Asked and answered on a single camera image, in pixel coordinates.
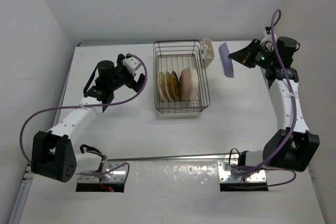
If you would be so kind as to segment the cream round plate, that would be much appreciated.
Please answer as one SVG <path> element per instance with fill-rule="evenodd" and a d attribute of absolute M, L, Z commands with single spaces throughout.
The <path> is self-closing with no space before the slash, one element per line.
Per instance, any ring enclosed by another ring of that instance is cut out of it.
<path fill-rule="evenodd" d="M 159 93 L 160 93 L 160 96 L 161 96 L 162 100 L 164 102 L 169 102 L 168 96 L 166 95 L 166 92 L 165 92 L 164 73 L 163 72 L 159 73 L 158 81 L 159 81 L 158 89 L 159 89 Z"/>
<path fill-rule="evenodd" d="M 166 94 L 167 94 L 167 96 L 169 98 L 169 101 L 173 102 L 174 101 L 174 99 L 173 99 L 174 97 L 173 97 L 173 94 L 171 93 L 171 74 L 168 71 L 166 71 L 164 77 L 165 77 Z"/>

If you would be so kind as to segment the purple square plate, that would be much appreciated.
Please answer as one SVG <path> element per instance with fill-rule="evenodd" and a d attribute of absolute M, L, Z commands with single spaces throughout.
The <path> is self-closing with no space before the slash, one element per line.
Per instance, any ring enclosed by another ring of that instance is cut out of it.
<path fill-rule="evenodd" d="M 228 78 L 233 78 L 234 68 L 233 68 L 232 60 L 229 57 L 230 53 L 228 50 L 227 43 L 221 44 L 219 46 L 218 52 L 219 52 L 220 60 L 222 62 L 224 75 Z"/>

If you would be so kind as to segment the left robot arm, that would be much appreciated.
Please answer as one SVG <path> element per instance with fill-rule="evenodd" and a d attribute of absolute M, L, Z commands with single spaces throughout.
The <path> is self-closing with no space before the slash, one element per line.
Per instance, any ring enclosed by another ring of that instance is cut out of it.
<path fill-rule="evenodd" d="M 116 63 L 110 60 L 98 62 L 79 104 L 69 106 L 70 113 L 60 123 L 35 134 L 30 162 L 32 172 L 63 183 L 75 174 L 104 175 L 104 154 L 90 146 L 83 146 L 76 152 L 73 145 L 91 121 L 115 105 L 114 93 L 119 88 L 126 86 L 136 96 L 143 91 L 148 73 L 137 75 L 136 71 L 144 66 L 143 61 L 132 54 L 119 54 Z"/>

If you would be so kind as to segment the yellow patterned round plate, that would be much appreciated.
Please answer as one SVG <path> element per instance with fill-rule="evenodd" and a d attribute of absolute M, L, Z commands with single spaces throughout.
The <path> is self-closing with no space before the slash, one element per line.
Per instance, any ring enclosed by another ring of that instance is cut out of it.
<path fill-rule="evenodd" d="M 180 98 L 180 85 L 179 79 L 175 71 L 171 72 L 171 89 L 175 101 L 179 101 Z"/>

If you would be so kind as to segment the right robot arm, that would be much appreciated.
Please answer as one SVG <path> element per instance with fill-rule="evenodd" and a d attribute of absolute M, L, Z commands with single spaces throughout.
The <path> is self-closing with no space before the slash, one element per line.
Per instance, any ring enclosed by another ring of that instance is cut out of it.
<path fill-rule="evenodd" d="M 298 96 L 299 76 L 291 67 L 300 45 L 292 38 L 279 37 L 276 47 L 270 51 L 265 42 L 254 39 L 244 49 L 229 54 L 231 60 L 245 67 L 262 69 L 278 128 L 263 150 L 239 155 L 238 172 L 262 167 L 303 172 L 320 145 L 319 136 L 312 134 L 304 121 Z"/>

